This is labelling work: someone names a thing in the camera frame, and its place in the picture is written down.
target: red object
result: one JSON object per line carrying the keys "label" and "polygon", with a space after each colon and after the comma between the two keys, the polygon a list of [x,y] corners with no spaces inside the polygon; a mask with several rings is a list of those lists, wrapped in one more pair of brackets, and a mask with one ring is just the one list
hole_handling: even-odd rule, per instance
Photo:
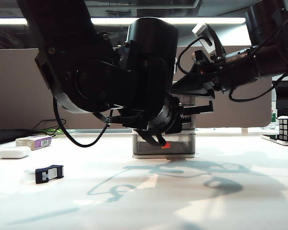
{"label": "red object", "polygon": [[165,146],[161,147],[162,149],[170,149],[171,148],[171,143],[166,142]]}

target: small box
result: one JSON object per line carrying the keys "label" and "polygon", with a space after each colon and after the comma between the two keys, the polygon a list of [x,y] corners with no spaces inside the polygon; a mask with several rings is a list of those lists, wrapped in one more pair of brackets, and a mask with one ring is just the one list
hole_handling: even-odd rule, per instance
{"label": "small box", "polygon": [[31,136],[15,140],[16,146],[28,146],[31,150],[37,150],[51,144],[51,136]]}
{"label": "small box", "polygon": [[[194,96],[179,95],[180,102],[188,107],[195,106]],[[167,144],[163,147],[152,146],[136,131],[132,131],[133,157],[137,159],[153,158],[194,158],[195,156],[195,122],[194,115],[191,122],[182,124],[182,132],[162,135]]]}

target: black cable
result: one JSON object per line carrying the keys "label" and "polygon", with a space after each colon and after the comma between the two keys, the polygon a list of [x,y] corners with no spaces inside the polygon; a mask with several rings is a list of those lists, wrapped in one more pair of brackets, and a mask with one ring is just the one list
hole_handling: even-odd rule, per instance
{"label": "black cable", "polygon": [[[40,122],[38,122],[38,124],[36,126],[34,126],[31,130],[34,130],[36,127],[39,126],[39,124],[41,124],[42,122],[46,122],[46,121],[57,121],[56,119],[46,119],[46,120],[41,120]],[[47,127],[47,128],[44,128],[44,129],[50,129],[50,128],[56,128],[58,126],[51,126],[51,127]]]}
{"label": "black cable", "polygon": [[77,142],[68,132],[67,130],[65,129],[65,127],[63,126],[62,122],[61,122],[61,119],[60,119],[60,115],[59,115],[59,112],[58,112],[58,104],[57,104],[57,100],[55,99],[55,97],[53,97],[53,112],[54,112],[54,115],[56,117],[56,120],[60,126],[60,128],[62,129],[63,133],[67,136],[67,138],[72,142],[74,143],[75,145],[79,146],[79,147],[82,147],[82,148],[87,148],[87,147],[90,147],[94,144],[96,144],[99,139],[101,138],[101,136],[104,134],[104,132],[106,131],[106,129],[109,127],[109,125],[105,125],[105,127],[102,129],[102,131],[100,132],[100,134],[98,135],[98,137],[90,144],[87,144],[87,145],[84,145],[84,144],[81,144],[79,142]]}
{"label": "black cable", "polygon": [[230,90],[228,97],[233,102],[249,102],[249,101],[253,101],[255,99],[258,99],[258,98],[266,95],[268,92],[270,92],[272,89],[274,89],[280,83],[280,81],[283,80],[283,78],[286,77],[286,76],[288,76],[288,72],[285,72],[279,79],[277,79],[277,81],[273,84],[273,86],[270,89],[268,89],[267,91],[265,91],[264,93],[260,94],[257,97],[248,98],[248,99],[236,99],[236,98],[233,98],[232,94],[236,90],[237,87],[234,87],[234,88],[232,88]]}
{"label": "black cable", "polygon": [[[222,69],[222,70],[219,70],[218,72],[205,73],[205,74],[190,73],[190,72],[185,71],[184,69],[180,69],[180,63],[177,61],[178,68],[179,68],[184,74],[186,74],[186,75],[191,75],[191,76],[200,77],[200,78],[211,77],[211,79],[212,79],[212,77],[215,77],[215,76],[217,76],[217,75],[219,75],[219,74],[221,74],[221,73],[225,73],[225,72],[228,72],[228,71],[230,71],[230,70],[232,70],[232,69],[235,69],[235,68],[239,67],[240,65],[244,64],[244,63],[245,63],[246,61],[248,61],[249,59],[253,58],[254,55],[256,55],[257,52],[258,52],[264,45],[266,45],[266,44],[269,42],[269,40],[270,40],[275,34],[277,34],[278,31],[279,31],[284,25],[286,25],[286,23],[288,23],[288,19],[287,19],[279,28],[275,29],[275,30],[274,30],[260,45],[258,45],[258,46],[255,48],[255,50],[253,50],[245,59],[237,62],[235,65],[232,65],[232,66],[230,66],[230,67],[228,67],[228,68],[224,68],[224,69]],[[191,42],[191,43],[187,46],[187,48],[189,48],[190,46],[192,46],[194,43],[195,43],[194,41]]]}
{"label": "black cable", "polygon": [[187,75],[195,75],[195,76],[198,76],[199,74],[194,74],[194,73],[190,73],[186,70],[184,70],[181,65],[180,65],[180,59],[182,57],[182,55],[193,45],[195,44],[196,42],[198,42],[199,40],[201,39],[207,39],[206,37],[198,37],[197,39],[195,39],[194,41],[192,41],[190,44],[188,44],[187,47],[184,48],[184,50],[178,55],[178,58],[177,58],[177,66],[178,68],[180,69],[181,72],[183,72],[184,74],[187,74]]}

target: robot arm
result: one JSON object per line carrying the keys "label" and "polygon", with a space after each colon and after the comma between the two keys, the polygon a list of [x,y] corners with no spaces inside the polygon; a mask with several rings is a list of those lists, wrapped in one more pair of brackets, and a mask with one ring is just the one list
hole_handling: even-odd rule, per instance
{"label": "robot arm", "polygon": [[[134,128],[154,145],[165,145],[161,133],[181,132],[185,122],[181,115],[213,111],[212,103],[183,108],[172,93],[214,97],[214,91],[232,90],[258,76],[288,71],[284,62],[270,69],[271,61],[265,57],[277,54],[270,47],[267,53],[264,49],[256,52],[257,58],[252,52],[255,46],[225,54],[206,25],[198,39],[208,45],[213,41],[216,56],[210,61],[196,51],[192,70],[172,87],[178,41],[175,26],[157,18],[140,18],[130,25],[125,45],[114,50],[107,33],[95,31],[83,0],[69,4],[62,0],[17,1],[36,40],[36,63],[54,96],[54,107],[58,103],[72,113],[93,113],[106,124]],[[246,74],[237,78],[237,72]],[[101,114],[114,109],[119,116]]]}

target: screw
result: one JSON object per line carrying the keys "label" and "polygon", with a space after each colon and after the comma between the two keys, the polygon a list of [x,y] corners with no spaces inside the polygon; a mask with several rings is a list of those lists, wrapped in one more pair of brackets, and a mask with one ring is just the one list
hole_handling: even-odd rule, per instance
{"label": "screw", "polygon": [[49,54],[55,54],[55,53],[56,53],[56,49],[53,48],[53,47],[49,47],[49,48],[48,48],[48,53],[49,53]]}
{"label": "screw", "polygon": [[109,40],[109,36],[107,34],[103,35],[104,40]]}
{"label": "screw", "polygon": [[100,97],[101,97],[102,99],[106,99],[107,93],[106,93],[106,92],[101,92]]}
{"label": "screw", "polygon": [[81,80],[82,81],[86,80],[86,77],[87,77],[87,73],[82,73],[81,74]]}
{"label": "screw", "polygon": [[110,66],[106,67],[106,73],[111,73],[111,67]]}

